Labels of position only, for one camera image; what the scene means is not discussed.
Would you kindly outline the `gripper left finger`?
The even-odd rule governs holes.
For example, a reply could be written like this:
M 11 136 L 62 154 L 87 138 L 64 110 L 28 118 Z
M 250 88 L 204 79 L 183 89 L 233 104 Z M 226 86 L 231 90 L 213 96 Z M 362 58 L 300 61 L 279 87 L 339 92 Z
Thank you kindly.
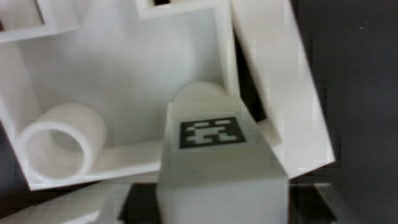
M 156 184 L 133 184 L 117 220 L 123 224 L 160 224 Z

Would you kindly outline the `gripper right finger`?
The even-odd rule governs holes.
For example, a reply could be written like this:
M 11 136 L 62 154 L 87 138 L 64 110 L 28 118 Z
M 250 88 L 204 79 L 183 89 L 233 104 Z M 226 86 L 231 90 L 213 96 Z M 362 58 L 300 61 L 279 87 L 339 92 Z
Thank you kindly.
M 323 183 L 290 184 L 288 224 L 337 224 Z

